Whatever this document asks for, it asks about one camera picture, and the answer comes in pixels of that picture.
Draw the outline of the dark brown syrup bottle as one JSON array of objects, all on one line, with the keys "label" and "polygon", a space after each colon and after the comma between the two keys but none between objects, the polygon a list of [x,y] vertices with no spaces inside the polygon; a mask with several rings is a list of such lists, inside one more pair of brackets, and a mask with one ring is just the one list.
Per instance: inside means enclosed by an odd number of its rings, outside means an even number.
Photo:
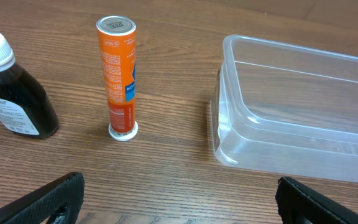
[{"label": "dark brown syrup bottle", "polygon": [[43,86],[16,62],[0,33],[0,122],[20,136],[46,139],[59,128],[57,114]]}]

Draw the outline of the orange tablet tube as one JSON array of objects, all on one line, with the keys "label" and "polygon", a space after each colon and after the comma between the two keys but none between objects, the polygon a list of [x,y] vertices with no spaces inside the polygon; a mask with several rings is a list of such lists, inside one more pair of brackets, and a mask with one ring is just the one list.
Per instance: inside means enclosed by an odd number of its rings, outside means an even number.
[{"label": "orange tablet tube", "polygon": [[139,128],[135,121],[136,24],[124,16],[105,16],[96,28],[108,101],[108,131],[117,141],[129,141]]}]

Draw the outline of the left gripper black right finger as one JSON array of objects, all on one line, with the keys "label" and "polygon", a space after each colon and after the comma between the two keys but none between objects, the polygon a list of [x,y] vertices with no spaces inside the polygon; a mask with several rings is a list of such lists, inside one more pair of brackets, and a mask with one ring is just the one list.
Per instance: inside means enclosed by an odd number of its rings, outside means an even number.
[{"label": "left gripper black right finger", "polygon": [[358,213],[291,177],[278,180],[275,199],[283,224],[358,224]]}]

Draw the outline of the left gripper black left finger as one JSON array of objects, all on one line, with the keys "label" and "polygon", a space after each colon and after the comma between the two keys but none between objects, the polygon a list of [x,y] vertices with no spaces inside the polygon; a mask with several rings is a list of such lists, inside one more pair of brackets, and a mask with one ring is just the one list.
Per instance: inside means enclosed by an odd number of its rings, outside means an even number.
[{"label": "left gripper black left finger", "polygon": [[77,221],[84,201],[85,180],[70,172],[0,208],[0,224],[62,223]]}]

